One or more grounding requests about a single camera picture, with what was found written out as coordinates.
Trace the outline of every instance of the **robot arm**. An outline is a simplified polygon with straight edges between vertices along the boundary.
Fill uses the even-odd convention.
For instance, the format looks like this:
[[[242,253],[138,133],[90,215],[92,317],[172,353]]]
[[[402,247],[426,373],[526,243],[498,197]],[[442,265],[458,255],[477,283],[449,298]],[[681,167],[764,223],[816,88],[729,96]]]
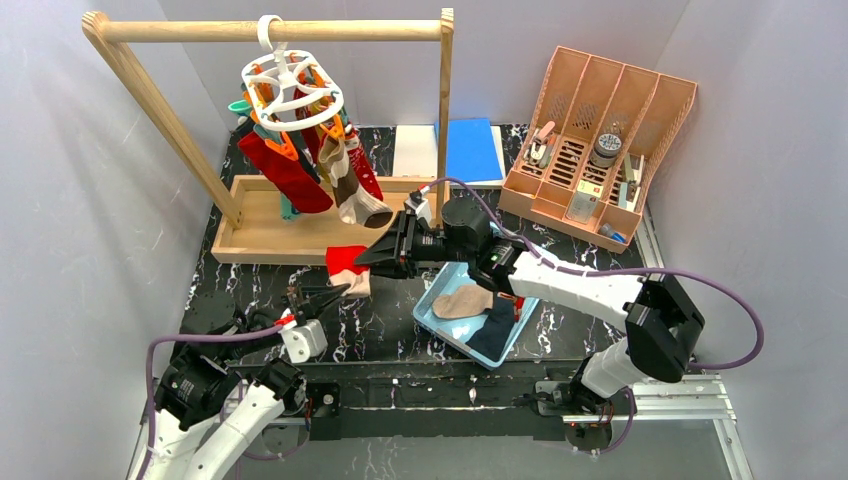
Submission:
[[[431,228],[422,196],[410,195],[405,211],[356,260],[373,275],[412,278],[432,262],[466,262],[469,276],[493,292],[535,297],[595,316],[626,338],[584,360],[567,402],[581,407],[606,401],[624,386],[652,377],[680,381],[704,322],[672,276],[580,277],[542,264],[523,242],[494,235],[472,198],[448,201],[442,228]],[[556,265],[589,271],[537,249]]]
[[[242,382],[228,364],[251,352],[284,343],[292,363],[320,355],[327,339],[318,317],[341,298],[348,285],[290,288],[285,303],[289,315],[254,310],[246,316],[227,294],[195,302],[181,333],[232,335],[284,323],[279,334],[248,342],[185,343],[162,375],[154,395],[156,425],[154,455],[140,477],[144,455],[136,458],[129,478],[176,480],[220,479],[262,429],[286,407],[304,405],[305,382],[299,370],[277,358],[250,382],[245,399],[219,428],[201,443],[218,420],[227,398]],[[233,312],[222,317],[220,312]]]

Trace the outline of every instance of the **brown sock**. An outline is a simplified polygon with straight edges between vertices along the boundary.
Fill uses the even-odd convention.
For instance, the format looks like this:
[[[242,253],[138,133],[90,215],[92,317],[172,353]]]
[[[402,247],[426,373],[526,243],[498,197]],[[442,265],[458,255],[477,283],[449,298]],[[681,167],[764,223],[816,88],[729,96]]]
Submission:
[[[374,198],[359,183],[343,144],[325,136],[318,162],[330,176],[339,218],[344,223],[380,228],[392,220],[394,215],[389,206]]]
[[[492,308],[493,297],[492,292],[480,285],[463,285],[456,292],[433,301],[433,313],[446,320],[473,317]]]

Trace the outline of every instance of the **wooden drying rack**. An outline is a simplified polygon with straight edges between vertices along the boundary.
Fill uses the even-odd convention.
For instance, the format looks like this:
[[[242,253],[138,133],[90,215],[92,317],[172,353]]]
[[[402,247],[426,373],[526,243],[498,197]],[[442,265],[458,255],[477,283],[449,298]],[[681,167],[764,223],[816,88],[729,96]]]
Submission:
[[[334,244],[370,245],[385,229],[343,224],[335,209],[302,215],[291,223],[280,218],[279,195],[262,175],[240,175],[227,191],[171,105],[162,96],[128,43],[257,42],[257,22],[113,22],[102,12],[82,18],[85,36],[118,76],[171,148],[203,185],[223,214],[212,254],[222,263],[323,265]],[[275,42],[440,42],[438,177],[446,173],[453,9],[443,8],[440,20],[338,20],[272,22]],[[430,178],[378,177],[389,207],[402,208],[412,190]],[[449,195],[445,184],[431,192],[435,221]]]

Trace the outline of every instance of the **red sock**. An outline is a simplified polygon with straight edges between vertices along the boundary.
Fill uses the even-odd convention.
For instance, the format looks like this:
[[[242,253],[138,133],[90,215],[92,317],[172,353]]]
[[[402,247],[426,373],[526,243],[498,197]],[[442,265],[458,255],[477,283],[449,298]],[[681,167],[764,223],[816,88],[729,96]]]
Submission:
[[[353,165],[353,171],[356,173],[356,178],[359,179],[359,184],[372,197],[382,200],[383,192],[380,190],[380,184],[377,183],[377,176],[371,168],[371,163],[365,156],[365,148],[359,140],[359,131],[354,129],[351,138],[345,139],[345,148],[347,148],[347,156],[350,157],[350,164]]]
[[[301,92],[299,88],[294,89],[294,100],[305,97],[306,94]],[[300,107],[294,111],[294,116],[298,120],[303,120],[305,118],[309,118],[309,105],[305,107]],[[321,135],[320,133],[324,133],[320,130],[321,127],[315,126],[310,128],[304,128],[300,131],[300,134],[303,135],[303,141],[306,143],[306,148],[309,150],[309,155],[312,156],[312,162],[316,165],[318,164],[318,150],[321,148]]]
[[[371,272],[368,267],[356,267],[353,262],[360,253],[365,251],[364,245],[349,247],[327,247],[327,273],[330,274],[330,284],[334,286],[348,284],[345,291],[348,298],[371,296]]]
[[[321,213],[333,206],[333,199],[303,171],[298,162],[268,148],[259,135],[250,132],[239,141],[238,146],[298,211]]]

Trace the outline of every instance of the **white sock hanger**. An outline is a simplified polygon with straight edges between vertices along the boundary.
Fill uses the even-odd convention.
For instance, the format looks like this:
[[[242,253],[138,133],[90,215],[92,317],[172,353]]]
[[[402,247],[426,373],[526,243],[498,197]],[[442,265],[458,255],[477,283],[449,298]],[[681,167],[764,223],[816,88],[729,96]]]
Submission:
[[[259,44],[271,53],[248,63],[241,71],[242,81],[247,87],[250,103],[256,112],[256,118],[260,126],[276,132],[293,132],[311,128],[331,120],[339,113],[342,106],[344,106],[344,96],[341,89],[327,75],[327,72],[321,68],[321,65],[311,53],[304,50],[286,50],[287,42],[278,43],[277,47],[274,48],[268,32],[271,22],[274,20],[283,21],[277,15],[263,15],[259,19],[256,29]],[[288,63],[287,58],[299,60],[294,63]],[[264,64],[269,62],[274,62],[276,66],[267,70],[263,69],[260,73],[255,73],[256,66],[262,68]],[[298,81],[298,76],[307,68],[311,68],[321,76],[324,80],[323,87],[304,85]],[[277,87],[279,90],[277,97],[268,104],[265,103],[257,91],[260,84],[269,84]],[[286,90],[292,88],[297,88],[305,93],[306,96],[297,100],[286,101]],[[309,118],[290,122],[271,118],[275,114],[295,110],[318,102],[324,97],[327,97],[329,106],[322,112]]]

